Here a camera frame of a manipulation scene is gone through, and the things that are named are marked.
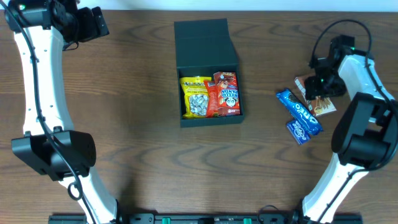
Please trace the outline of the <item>brown Pocky box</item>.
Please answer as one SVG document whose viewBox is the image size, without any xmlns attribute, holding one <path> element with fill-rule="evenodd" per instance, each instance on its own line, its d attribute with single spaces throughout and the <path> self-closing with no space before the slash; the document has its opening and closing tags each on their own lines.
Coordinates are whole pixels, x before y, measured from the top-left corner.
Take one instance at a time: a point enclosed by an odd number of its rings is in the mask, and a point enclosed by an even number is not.
<svg viewBox="0 0 398 224">
<path fill-rule="evenodd" d="M 304 81 L 308 78 L 309 75 L 295 77 L 294 83 L 297 88 L 301 92 L 303 96 L 304 102 L 307 104 L 307 108 L 311 112 L 311 114 L 315 117 L 323 116 L 325 114 L 333 113 L 336 111 L 336 108 L 330 98 L 320 98 L 317 96 L 314 100 L 307 100 L 305 98 L 306 89 L 304 85 Z"/>
</svg>

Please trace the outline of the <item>red Hello Panda box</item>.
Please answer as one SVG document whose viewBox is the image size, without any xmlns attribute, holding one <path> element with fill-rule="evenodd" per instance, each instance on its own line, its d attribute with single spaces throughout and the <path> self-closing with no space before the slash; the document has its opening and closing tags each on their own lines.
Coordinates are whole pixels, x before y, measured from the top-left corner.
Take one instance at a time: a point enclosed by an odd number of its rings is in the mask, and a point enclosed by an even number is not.
<svg viewBox="0 0 398 224">
<path fill-rule="evenodd" d="M 234 72 L 216 72 L 213 76 L 218 92 L 218 115 L 240 115 L 239 90 L 236 74 Z"/>
</svg>

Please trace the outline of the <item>red snack bag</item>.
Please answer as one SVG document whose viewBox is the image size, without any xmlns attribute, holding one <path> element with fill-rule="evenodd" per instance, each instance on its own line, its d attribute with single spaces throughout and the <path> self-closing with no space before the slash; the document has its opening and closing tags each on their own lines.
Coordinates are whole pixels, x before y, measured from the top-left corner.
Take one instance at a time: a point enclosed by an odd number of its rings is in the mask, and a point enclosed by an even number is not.
<svg viewBox="0 0 398 224">
<path fill-rule="evenodd" d="M 206 112 L 207 118 L 217 117 L 218 116 L 218 89 L 215 82 L 211 80 L 204 81 L 206 90 L 208 92 L 208 108 Z"/>
</svg>

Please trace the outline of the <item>black gift box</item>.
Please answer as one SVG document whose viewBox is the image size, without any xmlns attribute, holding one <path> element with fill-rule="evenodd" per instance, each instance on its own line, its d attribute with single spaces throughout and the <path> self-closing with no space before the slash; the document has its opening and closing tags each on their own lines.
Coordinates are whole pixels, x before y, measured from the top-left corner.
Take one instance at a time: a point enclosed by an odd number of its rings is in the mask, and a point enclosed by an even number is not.
<svg viewBox="0 0 398 224">
<path fill-rule="evenodd" d="M 174 23 L 177 78 L 213 77 L 216 72 L 234 72 L 239 102 L 243 102 L 239 57 L 229 36 L 226 19 Z"/>
</svg>

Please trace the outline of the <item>yellow nut snack bag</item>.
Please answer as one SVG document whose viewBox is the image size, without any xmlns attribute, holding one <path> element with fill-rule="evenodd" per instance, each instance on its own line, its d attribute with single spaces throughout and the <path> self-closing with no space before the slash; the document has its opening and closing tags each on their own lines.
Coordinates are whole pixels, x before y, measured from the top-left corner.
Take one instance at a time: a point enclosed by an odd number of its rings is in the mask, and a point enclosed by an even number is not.
<svg viewBox="0 0 398 224">
<path fill-rule="evenodd" d="M 205 81 L 211 81 L 211 77 L 180 78 L 186 109 L 183 115 L 184 119 L 204 118 L 206 116 L 209 95 Z"/>
</svg>

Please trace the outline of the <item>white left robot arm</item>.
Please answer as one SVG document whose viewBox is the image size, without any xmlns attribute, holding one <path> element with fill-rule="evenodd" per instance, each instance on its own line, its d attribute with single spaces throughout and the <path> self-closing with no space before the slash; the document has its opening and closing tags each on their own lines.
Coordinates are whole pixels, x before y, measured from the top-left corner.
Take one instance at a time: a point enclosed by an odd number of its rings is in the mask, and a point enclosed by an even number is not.
<svg viewBox="0 0 398 224">
<path fill-rule="evenodd" d="M 24 76 L 23 135 L 11 141 L 13 153 L 40 175 L 67 190 L 84 214 L 51 218 L 55 223 L 121 223 L 118 201 L 95 168 L 92 135 L 76 131 L 68 112 L 62 54 L 109 34 L 99 7 L 72 0 L 2 2 L 14 33 Z"/>
</svg>

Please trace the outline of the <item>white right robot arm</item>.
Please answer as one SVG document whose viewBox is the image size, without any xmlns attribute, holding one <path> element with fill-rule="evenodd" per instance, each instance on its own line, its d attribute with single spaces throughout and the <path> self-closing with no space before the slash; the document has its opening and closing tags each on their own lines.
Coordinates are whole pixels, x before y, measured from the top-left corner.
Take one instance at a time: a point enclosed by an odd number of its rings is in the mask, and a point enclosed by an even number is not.
<svg viewBox="0 0 398 224">
<path fill-rule="evenodd" d="M 310 67 L 315 75 L 303 83 L 306 100 L 347 93 L 351 102 L 334 130 L 331 161 L 292 222 L 333 223 L 354 185 L 397 152 L 397 102 L 378 78 L 370 53 L 355 48 L 354 37 L 333 38 L 328 56 L 313 56 Z"/>
</svg>

